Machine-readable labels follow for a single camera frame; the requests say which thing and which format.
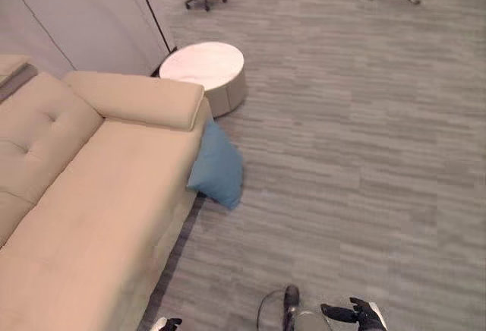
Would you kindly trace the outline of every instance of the tufted button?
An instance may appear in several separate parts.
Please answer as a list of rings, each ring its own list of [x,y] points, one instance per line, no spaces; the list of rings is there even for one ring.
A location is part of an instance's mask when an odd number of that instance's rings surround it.
[[[50,121],[55,122],[55,117],[52,117],[49,113],[46,113],[46,116]]]
[[[10,144],[14,145],[15,147],[17,147],[17,149],[21,152],[21,153],[24,153],[24,154],[27,154],[29,153],[30,151],[30,148],[27,147],[27,144],[25,143],[16,143],[15,141],[13,140],[9,140],[7,139],[7,142],[9,142]]]

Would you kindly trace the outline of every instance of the beige sofa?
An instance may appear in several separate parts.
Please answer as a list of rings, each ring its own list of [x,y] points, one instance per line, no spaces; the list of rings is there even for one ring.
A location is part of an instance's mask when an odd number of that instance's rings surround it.
[[[196,196],[203,87],[26,69],[0,55],[0,330],[134,331]]]

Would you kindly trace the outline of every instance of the carpet floor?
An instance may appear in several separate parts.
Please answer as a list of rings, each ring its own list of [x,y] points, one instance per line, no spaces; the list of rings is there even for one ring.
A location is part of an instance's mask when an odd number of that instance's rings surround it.
[[[163,2],[178,47],[245,55],[218,119],[245,186],[233,212],[197,200],[139,331],[253,330],[289,282],[310,308],[374,300],[390,330],[485,330],[486,0]]]

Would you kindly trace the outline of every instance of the white wall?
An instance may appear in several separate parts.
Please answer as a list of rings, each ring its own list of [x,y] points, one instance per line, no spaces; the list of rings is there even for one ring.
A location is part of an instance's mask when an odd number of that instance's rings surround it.
[[[22,0],[0,0],[0,52],[30,55],[57,77],[73,69]]]
[[[150,74],[169,53],[144,0],[24,1],[75,69]]]

